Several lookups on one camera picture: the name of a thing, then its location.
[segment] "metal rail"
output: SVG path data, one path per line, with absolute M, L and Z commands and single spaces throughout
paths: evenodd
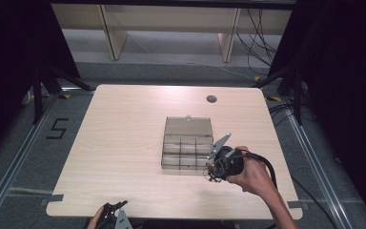
M 283 101 L 286 104 L 290 104 L 290 101 L 287 97 L 283 97 Z M 307 135 L 304 132 L 302 126 L 298 125 L 294 116 L 292 115 L 289 109 L 286 110 L 287 115 L 290 118 L 291 125 L 293 126 L 296 137 L 301 144 L 301 147 L 307 157 L 307 160 L 311 166 L 311 169 L 315 175 L 317 184 L 322 191 L 323 196 L 325 197 L 329 208 L 334 216 L 337 227 L 340 229 L 350 229 L 353 228 L 350 219 L 347 217 L 346 211 L 341 203 L 337 193 L 332 186 L 330 180 L 325 174 L 322 165 L 319 162 L 319 159 L 316 156 L 314 148 L 311 145 Z
M 57 99 L 56 95 L 54 95 L 53 97 L 49 97 L 48 103 L 46 104 L 46 106 L 43 110 L 43 114 L 42 114 L 40 120 L 36 124 L 31 126 L 25 141 L 23 141 L 22 146 L 20 147 L 15 158 L 11 162 L 4 177 L 0 181 L 0 207 L 3 203 L 3 201 L 5 200 L 5 197 L 8 194 L 8 191 L 9 191 L 11 185 L 13 184 L 17 175 L 19 174 L 19 172 L 29 154 L 29 151 L 31 150 L 32 145 L 34 144 L 38 134 L 40 133 L 41 128 L 47 119 L 47 115 L 48 115 L 52 105 L 56 101 L 56 99 Z

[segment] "black cable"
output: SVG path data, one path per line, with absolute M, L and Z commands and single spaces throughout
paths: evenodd
M 265 164 L 267 166 L 267 168 L 269 169 L 270 177 L 272 179 L 274 187 L 278 190 L 277 181 L 275 179 L 275 168 L 273 167 L 272 163 L 270 163 L 270 161 L 264 156 L 257 155 L 255 153 L 252 153 L 252 152 L 247 151 L 247 150 L 241 150 L 241 151 L 246 152 L 246 154 L 241 155 L 241 156 L 230 156 L 228 159 L 237 159 L 237 158 L 247 157 L 247 158 L 253 158 L 253 159 L 256 159 L 256 160 L 259 160 L 259 161 L 263 162 L 263 164 Z
M 242 43 L 242 45 L 244 46 L 244 48 L 246 49 L 246 51 L 249 53 L 251 53 L 254 57 L 256 57 L 258 60 L 260 60 L 261 62 L 263 62 L 264 64 L 270 66 L 271 64 L 269 62 L 267 62 L 265 59 L 263 59 L 259 54 L 257 54 L 255 51 L 252 50 L 252 46 L 249 47 L 245 41 L 243 41 L 243 39 L 240 37 L 240 35 L 237 33 L 236 36 L 239 38 L 240 42 Z
M 217 177 L 222 177 L 225 175 L 225 167 L 224 167 L 224 164 L 222 163 L 222 159 L 223 158 L 220 158 L 218 159 L 217 161 L 214 162 L 214 164 L 216 163 L 219 163 L 219 166 L 221 168 L 221 173 L 216 173 L 216 170 L 213 171 L 213 173 L 217 176 Z
M 255 22 L 254 22 L 254 19 L 248 9 L 248 14 L 249 14 L 249 17 L 251 18 L 251 21 L 252 21 L 252 24 L 254 25 L 254 30 L 255 30 L 255 36 L 254 38 L 250 35 L 251 39 L 253 40 L 253 43 L 255 43 L 257 46 L 259 46 L 260 48 L 264 49 L 268 58 L 269 58 L 269 61 L 270 63 L 273 62 L 273 57 L 272 55 L 270 54 L 270 52 L 276 52 L 276 50 L 270 46 L 269 44 L 267 44 L 266 40 L 264 39 L 264 32 L 263 32 L 263 24 L 262 24 L 262 12 L 263 10 L 260 9 L 259 11 L 259 21 L 258 21 L 258 24 L 256 25 Z M 263 43 L 263 45 L 260 45 L 258 44 L 255 39 L 259 37 L 261 42 Z
M 305 114 L 305 113 L 312 113 L 312 112 L 302 112 L 302 113 L 301 113 L 301 116 L 302 116 L 303 118 L 307 119 L 308 121 L 317 122 L 317 120 L 316 120 L 316 118 L 315 118 L 315 117 L 314 117 L 314 119 L 315 119 L 315 120 L 312 120 L 312 119 L 310 119 L 310 118 L 308 118 L 308 117 L 306 117 L 306 116 L 302 115 L 302 114 Z
M 292 108 L 292 106 L 285 106 L 285 107 L 281 107 L 281 108 L 275 108 L 275 109 L 273 109 L 273 110 L 270 110 L 270 113 L 273 113 L 273 112 L 281 112 L 281 111 L 283 111 L 283 110 L 286 110 L 286 109 L 291 109 Z
M 290 103 L 290 104 L 280 104 L 280 105 L 274 106 L 272 108 L 269 108 L 269 112 L 272 113 L 272 112 L 275 112 L 276 110 L 283 110 L 283 109 L 291 108 L 293 106 L 294 106 L 293 103 Z
M 272 120 L 275 118 L 276 115 L 278 115 L 281 111 L 276 111 L 275 114 L 272 115 Z
M 285 116 L 284 118 L 282 118 L 281 120 L 279 120 L 274 126 L 276 127 L 276 126 L 278 126 L 281 122 L 283 122 L 285 119 L 287 119 L 289 116 L 291 116 L 291 115 L 294 115 L 294 113 L 292 113 L 292 114 L 288 114 L 287 116 Z
M 302 189 L 304 190 L 304 192 L 314 201 L 314 203 L 316 203 L 316 205 L 320 208 L 320 210 L 322 210 L 323 214 L 325 214 L 325 216 L 328 218 L 329 222 L 334 226 L 335 229 L 337 229 L 337 226 L 335 224 L 335 222 L 332 220 L 331 216 L 329 215 L 329 213 L 323 208 L 323 206 L 314 198 L 314 196 L 304 187 L 302 186 L 302 184 L 293 176 L 290 175 L 291 179 Z
M 261 75 L 264 75 L 264 76 L 267 76 L 266 73 L 259 73 L 257 72 L 256 70 L 254 70 L 252 67 L 251 67 L 251 59 L 250 59 L 250 52 L 248 52 L 248 68 L 253 72 L 253 73 L 256 73 L 256 74 L 261 74 Z
M 249 34 L 249 36 L 250 36 L 250 37 L 251 37 L 251 39 L 254 41 L 254 43 L 255 43 L 258 47 L 260 47 L 260 48 L 262 48 L 262 49 L 266 49 L 266 48 L 267 48 L 267 47 L 266 47 L 266 45 L 267 45 L 267 46 L 269 46 L 269 47 L 270 47 L 269 51 L 271 51 L 271 52 L 276 52 L 276 49 L 272 48 L 272 47 L 271 47 L 270 45 L 268 45 L 267 43 L 265 43 L 265 44 L 264 44 L 264 46 L 262 46 L 262 45 L 260 45 L 258 42 L 256 42 L 256 41 L 255 41 L 255 39 L 256 39 L 257 37 L 260 37 L 260 40 L 262 40 L 262 42 L 263 42 L 263 40 L 264 40 L 264 36 L 263 36 L 263 38 L 261 38 L 260 33 L 259 33 L 259 28 L 262 26 L 262 24 L 261 24 L 261 18 L 260 18 L 260 16 L 259 16 L 259 22 L 258 22 L 258 24 L 256 25 L 256 24 L 255 24 L 255 22 L 254 22 L 254 19 L 253 19 L 252 15 L 251 15 L 251 12 L 249 11 L 249 9 L 248 9 L 248 15 L 249 15 L 249 17 L 250 17 L 250 18 L 251 18 L 251 20 L 252 20 L 252 24 L 254 24 L 254 30 L 255 30 L 254 38 L 252 38 L 252 36 Z

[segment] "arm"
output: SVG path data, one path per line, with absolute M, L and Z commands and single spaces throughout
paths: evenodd
M 236 150 L 248 151 L 245 146 L 236 147 Z M 243 158 L 244 169 L 240 175 L 229 176 L 227 181 L 235 183 L 242 188 L 243 192 L 249 192 L 260 196 L 272 213 L 275 225 L 279 229 L 296 229 L 298 228 L 290 215 L 282 196 L 275 188 L 266 165 L 262 162 L 252 159 Z
M 97 222 L 100 219 L 100 216 L 102 215 L 104 211 L 104 207 L 100 207 L 99 210 L 97 210 L 96 215 L 94 215 L 94 217 L 91 219 L 91 221 L 89 221 L 89 225 L 87 227 L 87 229 L 96 229 L 97 226 Z

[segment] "tape mark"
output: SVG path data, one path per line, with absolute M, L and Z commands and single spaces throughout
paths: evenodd
M 266 101 L 281 102 L 281 97 L 278 96 L 266 96 Z
M 58 121 L 68 121 L 70 120 L 69 118 L 57 118 L 54 121 L 54 124 L 51 127 L 51 131 L 59 131 L 61 132 L 60 136 L 47 136 L 46 139 L 62 139 L 62 137 L 64 136 L 64 133 L 67 131 L 66 128 L 56 128 L 56 124 L 58 123 Z
M 61 94 L 58 96 L 59 99 L 69 99 L 71 97 L 70 94 Z
M 43 198 L 40 200 L 40 206 L 47 207 L 50 202 L 58 202 L 64 199 L 64 195 L 52 195 L 49 198 Z
M 302 208 L 302 203 L 300 201 L 287 201 L 288 208 Z

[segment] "wire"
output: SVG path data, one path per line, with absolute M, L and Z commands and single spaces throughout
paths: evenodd
M 308 121 L 318 122 L 318 121 L 316 120 L 316 117 L 314 117 L 314 119 L 315 119 L 315 120 L 312 120 L 312 119 L 310 119 L 309 117 L 306 117 L 306 116 L 302 115 L 302 114 L 305 114 L 305 113 L 312 113 L 312 112 L 302 112 L 302 113 L 301 113 L 301 116 L 302 116 L 303 118 L 307 119 Z
M 120 23 L 120 21 L 118 20 L 118 18 L 116 17 L 116 13 L 114 12 L 114 10 L 112 8 L 108 8 L 109 11 L 111 11 L 111 15 L 113 15 L 113 19 L 117 22 L 117 24 L 119 25 L 120 29 L 123 31 L 123 26 L 122 24 Z M 145 48 L 143 45 L 141 45 L 138 41 L 136 41 L 130 34 L 129 34 L 129 38 L 135 43 L 137 44 L 139 47 L 141 47 L 143 50 L 145 50 L 148 54 L 152 54 L 150 52 L 150 50 L 148 50 L 147 48 Z M 202 67 L 213 67 L 213 68 L 218 68 L 226 73 L 231 73 L 231 74 L 235 74 L 235 75 L 239 75 L 239 76 L 244 76 L 250 80 L 252 80 L 253 82 L 256 82 L 256 80 L 254 80 L 253 78 L 251 78 L 250 76 L 246 75 L 246 74 L 242 74 L 242 73 L 234 73 L 234 72 L 231 72 L 231 71 L 228 71 L 222 67 L 219 67 L 219 66 L 214 66 L 214 65 L 204 65 L 204 64 L 197 64 L 197 63 L 178 63 L 178 62 L 174 62 L 174 61 L 171 61 L 171 60 L 168 60 L 168 59 L 162 59 L 162 58 L 154 58 L 154 59 L 157 59 L 157 60 L 160 60 L 160 61 L 163 61 L 163 62 L 170 62 L 170 63 L 173 63 L 175 65 L 194 65 L 194 66 L 202 66 Z
M 275 118 L 276 115 L 278 115 L 281 111 L 276 111 L 275 114 L 272 116 L 272 119 Z
M 240 42 L 242 43 L 245 50 L 248 52 L 248 55 L 252 54 L 255 58 L 263 62 L 264 64 L 270 66 L 271 64 L 264 60 L 259 54 L 257 54 L 255 51 L 252 50 L 253 44 L 249 47 L 245 41 L 240 37 L 239 33 L 236 34 L 236 36 L 239 38 Z
M 281 104 L 281 105 L 277 105 L 275 107 L 269 108 L 269 112 L 275 112 L 277 110 L 284 110 L 284 109 L 288 109 L 294 106 L 294 103 L 290 103 L 290 104 Z
M 224 167 L 224 164 L 222 163 L 222 159 L 224 159 L 223 157 L 216 160 L 213 164 L 214 164 L 214 170 L 213 170 L 213 174 L 216 176 L 216 177 L 223 177 L 225 176 L 225 167 Z M 221 169 L 221 172 L 220 173 L 217 173 L 216 172 L 216 169 L 215 169 L 215 165 L 216 164 L 219 164 L 220 166 L 220 169 Z
M 272 182 L 274 184 L 274 187 L 276 189 L 278 189 L 277 188 L 277 182 L 276 182 L 276 179 L 275 179 L 275 168 L 273 167 L 272 163 L 270 163 L 270 161 L 264 156 L 260 156 L 260 155 L 257 155 L 255 153 L 252 153 L 252 152 L 246 151 L 246 150 L 241 150 L 241 151 L 246 152 L 246 155 L 230 156 L 228 159 L 231 160 L 231 159 L 247 157 L 247 158 L 253 158 L 253 159 L 256 159 L 256 160 L 259 160 L 259 161 L 263 162 L 267 166 L 267 168 L 269 169 L 270 177 L 272 178 Z M 223 164 L 222 164 L 222 159 L 225 159 L 225 158 L 222 157 L 222 158 L 218 159 L 217 161 L 215 161 L 214 163 L 220 162 L 221 167 L 224 167 Z
M 279 120 L 274 126 L 276 127 L 276 126 L 278 126 L 282 121 L 284 121 L 285 119 L 287 119 L 289 116 L 291 116 L 291 115 L 294 115 L 294 113 L 292 113 L 292 114 L 288 114 L 287 116 L 285 116 L 284 118 L 282 118 L 281 120 Z
M 265 38 L 264 38 L 264 31 L 263 31 L 263 24 L 262 24 L 262 14 L 263 14 L 263 9 L 259 9 L 258 10 L 258 23 L 256 25 L 256 23 L 254 22 L 254 19 L 251 15 L 251 12 L 249 11 L 248 9 L 248 15 L 249 15 L 249 18 L 251 19 L 252 21 L 252 24 L 254 25 L 254 30 L 255 30 L 255 35 L 254 37 L 252 37 L 250 34 L 249 36 L 251 37 L 251 39 L 253 40 L 253 43 L 251 45 L 251 47 L 253 46 L 253 44 L 256 44 L 258 47 L 262 48 L 265 50 L 269 60 L 270 60 L 270 63 L 273 62 L 273 57 L 271 55 L 271 52 L 276 52 L 276 49 L 274 49 L 272 46 L 270 46 Z M 262 42 L 263 45 L 260 45 L 258 42 L 255 41 L 255 39 L 259 37 L 260 38 L 260 41 Z
M 314 196 L 304 187 L 302 186 L 302 184 L 293 176 L 290 175 L 291 179 L 302 189 L 304 190 L 304 192 L 314 201 L 314 203 L 316 203 L 316 205 L 320 208 L 320 210 L 322 210 L 323 214 L 325 214 L 325 216 L 328 218 L 329 222 L 333 225 L 333 227 L 336 229 L 337 226 L 335 224 L 335 222 L 332 220 L 332 218 L 330 217 L 329 213 L 323 208 L 323 206 L 314 198 Z
M 135 44 L 137 44 L 139 47 L 141 47 L 143 50 L 145 50 L 148 54 L 152 54 L 150 50 L 148 50 L 147 48 L 145 48 L 143 45 L 141 45 L 138 41 L 136 41 L 134 38 L 132 38 L 131 35 L 129 35 L 129 38 L 135 42 Z M 231 72 L 231 71 L 228 71 L 222 67 L 219 67 L 219 66 L 214 66 L 214 65 L 204 65 L 204 64 L 197 64 L 197 63 L 179 63 L 179 62 L 175 62 L 175 61 L 171 61 L 171 60 L 168 60 L 168 59 L 162 59 L 162 58 L 156 58 L 154 57 L 153 59 L 157 59 L 157 60 L 160 60 L 160 61 L 164 61 L 164 62 L 170 62 L 174 65 L 194 65 L 194 66 L 202 66 L 202 67 L 213 67 L 213 68 L 218 68 L 226 73 L 231 73 L 231 74 L 235 74 L 235 75 L 239 75 L 239 76 L 245 76 L 246 78 L 256 82 L 256 80 L 254 80 L 253 78 L 251 78 L 250 76 L 246 75 L 246 74 L 241 74 L 241 73 L 234 73 L 234 72 Z

